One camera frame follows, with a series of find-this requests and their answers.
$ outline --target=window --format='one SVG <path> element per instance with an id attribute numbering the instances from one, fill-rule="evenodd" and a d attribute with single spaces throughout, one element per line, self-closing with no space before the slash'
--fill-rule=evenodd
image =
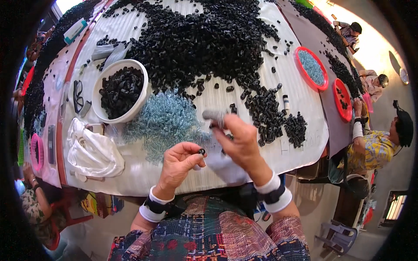
<path id="1" fill-rule="evenodd" d="M 402 212 L 407 191 L 391 191 L 379 226 L 393 227 Z"/>

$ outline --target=smartphone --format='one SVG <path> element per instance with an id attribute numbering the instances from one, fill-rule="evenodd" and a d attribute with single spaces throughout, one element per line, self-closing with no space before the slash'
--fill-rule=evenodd
<path id="1" fill-rule="evenodd" d="M 55 124 L 48 126 L 48 161 L 55 165 Z"/>
<path id="2" fill-rule="evenodd" d="M 98 133 L 103 135 L 105 133 L 105 124 L 104 123 L 95 123 L 95 124 L 86 124 L 86 129 L 93 133 Z"/>

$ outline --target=plastic chair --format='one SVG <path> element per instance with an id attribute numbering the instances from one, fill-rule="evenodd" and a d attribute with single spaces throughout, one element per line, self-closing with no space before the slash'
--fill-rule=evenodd
<path id="1" fill-rule="evenodd" d="M 66 197 L 66 196 L 64 196 L 64 198 L 61 199 L 60 201 L 57 201 L 51 204 L 52 212 L 58 209 L 64 212 L 65 218 L 66 218 L 65 228 L 71 225 L 88 221 L 93 218 L 93 215 L 89 215 L 89 216 L 85 216 L 81 218 L 75 218 L 75 219 L 71 218 L 70 211 L 69 211 L 70 206 L 71 206 L 71 198 Z M 53 251 L 58 248 L 59 240 L 60 240 L 60 232 L 63 231 L 64 228 L 62 230 L 59 230 L 54 220 L 52 218 L 50 218 L 49 220 L 52 225 L 52 232 L 55 236 L 50 242 L 44 242 L 44 246 L 47 249 Z"/>
<path id="2" fill-rule="evenodd" d="M 332 225 L 328 223 L 322 223 L 321 226 L 325 228 L 329 228 L 335 231 L 335 233 L 332 235 L 331 239 L 326 239 L 320 236 L 315 236 L 315 238 L 321 240 L 325 244 L 327 244 L 332 250 L 334 250 L 339 256 L 342 256 L 350 250 L 350 248 L 353 246 L 354 240 L 356 240 L 357 237 L 357 229 L 347 227 L 340 222 L 337 222 L 335 220 L 331 220 L 331 223 L 337 224 Z M 348 231 L 349 234 L 353 232 L 351 236 L 344 235 L 344 231 Z"/>

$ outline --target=white bowl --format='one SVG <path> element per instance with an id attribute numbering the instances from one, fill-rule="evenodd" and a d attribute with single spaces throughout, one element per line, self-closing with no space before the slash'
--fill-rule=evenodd
<path id="1" fill-rule="evenodd" d="M 138 100 L 135 102 L 135 104 L 132 106 L 132 108 L 127 111 L 124 115 L 120 116 L 116 119 L 109 119 L 109 116 L 107 115 L 104 108 L 102 108 L 102 95 L 99 93 L 99 90 L 102 89 L 103 86 L 103 78 L 109 78 L 109 76 L 115 74 L 118 70 L 123 69 L 123 67 L 133 67 L 135 69 L 141 70 L 144 75 L 144 85 L 142 86 L 141 94 L 138 97 Z M 115 63 L 112 63 L 109 67 L 107 67 L 102 74 L 100 74 L 100 77 L 96 81 L 96 84 L 93 88 L 93 95 L 92 95 L 92 106 L 94 113 L 99 117 L 103 122 L 109 123 L 109 124 L 115 124 L 119 122 L 129 122 L 131 121 L 135 115 L 139 112 L 141 107 L 145 104 L 147 101 L 147 98 L 150 94 L 150 91 L 148 91 L 148 73 L 145 69 L 144 65 L 142 65 L 140 62 L 132 59 L 125 59 L 120 60 Z"/>

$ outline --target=pile of blue pellets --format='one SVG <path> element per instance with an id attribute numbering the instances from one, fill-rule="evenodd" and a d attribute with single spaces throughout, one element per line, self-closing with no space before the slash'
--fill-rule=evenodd
<path id="1" fill-rule="evenodd" d="M 123 141 L 133 143 L 143 138 L 146 160 L 158 165 L 164 152 L 180 142 L 209 145 L 211 134 L 201 130 L 191 101 L 177 95 L 177 89 L 151 95 L 137 116 L 123 130 Z"/>
<path id="2" fill-rule="evenodd" d="M 314 57 L 307 51 L 298 52 L 299 59 L 302 63 L 304 70 L 307 72 L 309 77 L 319 86 L 322 86 L 325 82 L 324 73 L 321 70 L 321 66 L 315 60 Z"/>

